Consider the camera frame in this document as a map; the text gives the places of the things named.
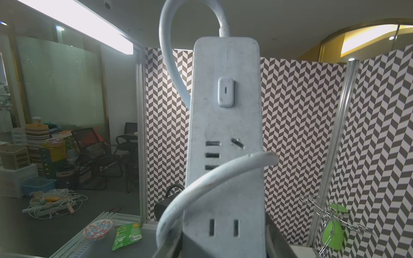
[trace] power switch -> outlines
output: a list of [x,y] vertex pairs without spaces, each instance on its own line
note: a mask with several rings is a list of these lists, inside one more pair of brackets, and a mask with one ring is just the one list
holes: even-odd
[[234,80],[231,77],[218,79],[218,105],[220,107],[234,105]]

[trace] wire rack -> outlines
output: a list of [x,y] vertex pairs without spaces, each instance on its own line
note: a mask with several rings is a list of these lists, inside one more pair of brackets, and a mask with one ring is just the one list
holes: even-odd
[[[326,203],[326,208],[321,208],[317,205],[317,202],[319,199],[321,199],[318,196],[314,196],[314,195],[309,195],[309,196],[304,196],[301,195],[300,197],[300,201],[302,201],[304,204],[308,204],[308,205],[312,205],[314,206],[314,211],[315,213],[317,213],[322,219],[324,219],[325,223],[323,224],[323,230],[325,231],[327,225],[331,222],[331,221],[337,221],[338,223],[340,223],[342,226],[348,228],[351,231],[354,231],[358,234],[364,234],[364,233],[369,233],[369,234],[374,234],[373,229],[370,229],[364,225],[353,225],[348,223],[347,221],[345,221],[344,219],[347,218],[348,216],[345,216],[344,214],[340,214],[339,211],[336,209],[334,209],[334,204],[331,203]],[[335,228],[335,223],[332,223],[332,230],[330,235],[328,236],[328,239],[325,243],[323,243],[318,255],[321,258],[326,257],[327,253],[325,252],[325,250],[328,247],[328,244],[332,241],[332,238],[334,236],[334,232],[336,230]]]

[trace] snack bag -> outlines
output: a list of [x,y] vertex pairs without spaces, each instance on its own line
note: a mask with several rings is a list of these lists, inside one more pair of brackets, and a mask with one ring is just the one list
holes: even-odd
[[116,227],[116,237],[113,243],[112,251],[119,247],[138,242],[142,239],[140,232],[140,223],[126,224]]

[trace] bowl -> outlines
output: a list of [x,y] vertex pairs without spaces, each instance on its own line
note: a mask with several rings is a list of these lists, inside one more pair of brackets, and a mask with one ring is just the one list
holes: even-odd
[[112,227],[113,222],[111,220],[104,219],[95,221],[83,230],[83,237],[90,241],[101,240],[108,235]]

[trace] tangled cables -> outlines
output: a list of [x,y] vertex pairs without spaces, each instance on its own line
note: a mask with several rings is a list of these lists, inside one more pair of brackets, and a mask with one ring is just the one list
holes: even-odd
[[[77,194],[73,190],[69,189],[53,189],[46,193],[36,192],[35,196],[30,200],[29,206],[22,210],[23,213],[29,213],[33,218],[44,220],[51,219],[66,215],[69,212],[69,207],[76,206],[77,211],[81,206],[83,201],[87,201],[87,196],[83,194]],[[48,202],[45,199],[48,197],[57,197],[58,200],[55,202]],[[63,214],[58,213],[59,211],[67,211]]]

